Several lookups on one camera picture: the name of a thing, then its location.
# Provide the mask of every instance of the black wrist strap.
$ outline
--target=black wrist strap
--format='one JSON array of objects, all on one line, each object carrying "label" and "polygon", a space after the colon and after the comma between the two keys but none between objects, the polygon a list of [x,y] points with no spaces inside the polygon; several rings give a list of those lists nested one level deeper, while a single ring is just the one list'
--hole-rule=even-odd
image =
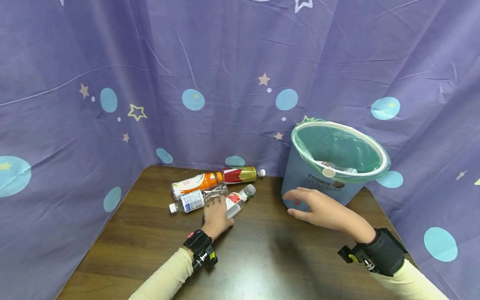
[{"label": "black wrist strap", "polygon": [[405,247],[386,228],[375,229],[375,239],[369,244],[357,244],[353,249],[343,246],[338,254],[347,262],[363,263],[370,272],[393,277],[404,262]]},{"label": "black wrist strap", "polygon": [[196,230],[187,236],[183,245],[193,252],[194,271],[204,264],[207,267],[213,267],[218,262],[212,244],[212,238],[202,230]]}]

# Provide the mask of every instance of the plastic bottle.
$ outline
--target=plastic bottle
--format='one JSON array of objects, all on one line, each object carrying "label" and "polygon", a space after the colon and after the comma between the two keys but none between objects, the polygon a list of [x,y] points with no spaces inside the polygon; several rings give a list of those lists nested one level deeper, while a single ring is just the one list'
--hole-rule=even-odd
[{"label": "plastic bottle", "polygon": [[336,164],[328,162],[328,161],[319,161],[319,162],[322,165],[324,165],[326,167],[329,167],[329,168],[332,168],[332,169],[335,169],[335,170],[343,171],[343,172],[346,172],[346,173],[357,173],[357,169],[354,169],[354,168],[339,167]]},{"label": "plastic bottle", "polygon": [[218,198],[221,195],[228,195],[228,188],[224,183],[221,183],[207,191],[196,190],[180,196],[180,200],[170,204],[170,212],[172,214],[176,212],[189,213],[192,210],[204,207],[207,203],[213,201],[215,198]]},{"label": "plastic bottle", "polygon": [[253,166],[223,169],[223,177],[226,184],[252,182],[257,180],[257,177],[263,176],[265,176],[265,170],[257,170]]},{"label": "plastic bottle", "polygon": [[227,218],[231,219],[236,216],[244,207],[245,202],[255,194],[256,189],[249,184],[240,192],[233,192],[225,198],[227,203]]},{"label": "plastic bottle", "polygon": [[172,193],[175,200],[180,196],[196,190],[207,190],[223,181],[222,172],[204,173],[193,178],[175,182],[172,184]]}]

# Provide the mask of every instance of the trash can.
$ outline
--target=trash can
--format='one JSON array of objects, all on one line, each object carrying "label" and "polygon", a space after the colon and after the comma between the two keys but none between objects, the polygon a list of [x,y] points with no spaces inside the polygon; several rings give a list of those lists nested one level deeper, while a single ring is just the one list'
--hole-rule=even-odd
[{"label": "trash can", "polygon": [[[357,173],[338,169],[353,168]],[[292,145],[282,184],[282,197],[292,189],[316,189],[343,205],[368,181],[383,176],[390,167],[385,149],[373,138],[358,130],[324,120],[297,125],[292,131]],[[287,208],[308,211],[305,203],[295,205],[283,200]]]}]

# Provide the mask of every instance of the trash can rim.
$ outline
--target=trash can rim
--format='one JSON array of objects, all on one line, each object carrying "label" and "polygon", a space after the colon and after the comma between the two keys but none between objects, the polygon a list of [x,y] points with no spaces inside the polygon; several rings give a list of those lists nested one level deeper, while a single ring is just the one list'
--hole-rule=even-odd
[{"label": "trash can rim", "polygon": [[[293,138],[293,134],[295,132],[299,131],[300,129],[303,129],[303,128],[306,128],[306,127],[311,127],[311,126],[334,127],[334,128],[345,130],[345,131],[347,131],[351,134],[354,134],[354,135],[360,137],[361,139],[363,139],[364,141],[366,141],[373,149],[375,149],[375,152],[378,154],[379,158],[381,159],[380,167],[377,168],[376,170],[371,171],[371,172],[352,174],[352,173],[347,173],[347,172],[340,171],[340,170],[335,170],[335,173],[342,174],[342,175],[354,176],[354,177],[367,177],[367,176],[377,175],[378,173],[383,172],[383,170],[385,170],[385,168],[388,166],[387,155],[376,140],[374,140],[373,138],[369,137],[368,135],[356,130],[353,127],[343,125],[343,124],[340,124],[340,123],[331,122],[331,121],[313,121],[313,122],[306,122],[306,123],[297,125],[293,129],[292,137],[291,137],[292,138],[292,143],[294,144],[294,146],[297,149],[299,147],[297,145],[296,139]],[[321,167],[321,168],[325,168],[325,166],[320,164],[320,163],[315,163],[315,164],[317,166]]]}]

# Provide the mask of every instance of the white label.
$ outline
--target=white label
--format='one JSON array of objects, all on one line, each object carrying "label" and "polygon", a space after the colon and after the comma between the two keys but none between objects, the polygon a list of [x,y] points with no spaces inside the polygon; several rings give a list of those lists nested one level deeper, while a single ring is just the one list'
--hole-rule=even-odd
[{"label": "white label", "polygon": [[202,184],[205,174],[197,175],[193,178],[174,183],[180,191],[192,190]]},{"label": "white label", "polygon": [[204,196],[202,191],[194,191],[180,197],[181,203],[183,205],[183,210],[186,213],[191,212],[192,210],[199,209],[205,206]]}]

